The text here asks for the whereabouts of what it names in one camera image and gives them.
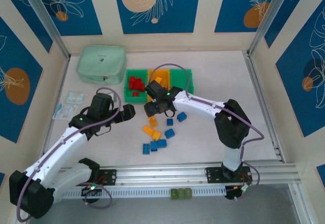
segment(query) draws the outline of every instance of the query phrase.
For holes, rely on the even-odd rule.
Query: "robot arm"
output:
[[[101,127],[111,127],[112,123],[130,120],[135,115],[134,107],[127,104],[112,120],[104,124],[99,123],[112,117],[116,111],[117,109],[113,109],[113,100],[109,95],[97,93],[93,97],[90,107],[84,108],[80,114],[73,117],[69,127],[51,149],[23,173],[15,171],[10,176],[11,203],[17,205],[24,185],[32,176],[23,195],[20,208],[34,218],[41,218],[53,203],[61,200],[67,190],[82,182],[96,181],[99,177],[100,166],[87,158],[80,160],[74,167],[63,173],[59,173],[59,170],[78,148],[86,144],[93,135],[97,136]],[[94,123],[99,124],[85,128]],[[65,140],[69,135],[83,128],[85,129]]]
[[[250,123],[238,103],[234,100],[229,100],[226,103],[206,100],[187,94],[186,91],[178,87],[172,87],[167,91],[156,81],[150,82],[145,90],[153,99],[152,102],[148,102],[144,106],[148,117],[168,110],[184,111],[215,123],[219,139],[225,145],[223,173],[230,179],[233,172],[241,166],[242,141],[248,135],[249,126],[232,117],[222,108],[233,111]]]

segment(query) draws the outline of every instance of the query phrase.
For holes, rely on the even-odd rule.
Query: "green block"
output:
[[[186,199],[191,199],[191,198],[192,198],[192,189],[189,188],[189,187],[187,187],[187,188],[185,189],[185,198],[186,198]]]
[[[127,103],[146,103],[147,102],[147,93],[139,92],[137,90],[129,90],[128,81],[131,76],[136,78],[141,78],[142,82],[147,86],[148,84],[148,70],[126,70],[125,84],[124,84],[124,100]],[[139,92],[138,97],[133,97],[133,92]]]
[[[177,192],[178,192],[178,198],[180,200],[185,199],[185,190],[183,188],[177,189]]]
[[[177,192],[177,189],[175,189],[175,188],[172,188],[172,189],[171,189],[171,198],[172,198],[172,200],[176,200],[176,199],[178,199],[178,192]]]
[[[190,84],[188,88],[189,93],[194,93],[192,70],[187,69],[190,77]],[[187,74],[182,69],[171,69],[171,87],[179,87],[186,89],[188,77]]]

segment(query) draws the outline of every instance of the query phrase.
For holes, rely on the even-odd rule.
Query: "white floor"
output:
[[[69,90],[82,90],[88,92],[84,105],[86,107],[91,103],[96,89],[101,86],[80,81],[76,72],[78,59],[77,56],[71,57],[60,102],[65,102]],[[228,99],[238,101],[252,124],[265,134],[266,138],[263,141],[246,146],[244,159],[276,159],[241,51],[129,53],[127,62],[127,69],[154,69],[167,62],[192,69],[195,95],[222,102]],[[124,80],[110,88],[116,90],[123,100]],[[186,164],[223,160],[224,146],[219,141],[214,122],[189,113],[187,120],[182,123],[174,119],[172,128],[175,137],[167,140],[167,148],[143,155],[142,144],[151,141],[151,137],[142,131],[142,127],[148,125],[148,120],[143,104],[134,106],[136,115],[132,120],[113,124],[110,133],[91,138],[71,156],[66,167],[73,166],[84,157],[98,162],[101,166]],[[156,130],[161,131],[164,138],[164,131],[169,128],[166,126],[166,117],[161,114],[157,115],[156,119],[158,122]],[[62,135],[68,122],[55,120],[49,147]],[[247,138],[254,137],[257,137],[257,134],[250,130]]]

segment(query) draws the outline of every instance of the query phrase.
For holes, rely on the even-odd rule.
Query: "blue block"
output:
[[[150,154],[150,144],[143,144],[142,153]]]
[[[174,121],[170,118],[170,119],[167,119],[167,126],[172,126],[174,125]]]
[[[187,118],[187,115],[186,115],[184,112],[179,113],[179,114],[177,115],[177,120],[178,120],[179,122],[185,120],[186,118]]]
[[[151,149],[151,151],[158,151],[157,141],[150,142],[150,149]]]
[[[169,138],[175,136],[174,130],[172,130],[172,129],[167,130],[167,131],[165,132],[165,136],[166,136],[167,139],[169,139]]]
[[[157,141],[158,148],[166,148],[167,147],[167,141],[166,139],[159,139]]]

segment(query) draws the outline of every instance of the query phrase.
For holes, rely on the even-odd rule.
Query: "yellow lego brick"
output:
[[[156,118],[154,118],[154,116],[150,116],[148,117],[148,119],[149,119],[150,126],[157,126],[157,121]]]
[[[153,141],[158,141],[160,139],[160,136],[161,136],[161,132],[154,131],[154,133],[152,135]]]
[[[156,77],[156,78],[155,78],[155,80],[156,80],[156,82],[157,82],[157,83],[159,83],[159,84],[160,84],[160,83],[161,83],[161,81],[162,81],[162,78],[161,78],[161,77]]]
[[[150,136],[153,136],[155,130],[153,130],[152,128],[148,127],[148,126],[144,126],[142,129],[146,134],[149,134]]]

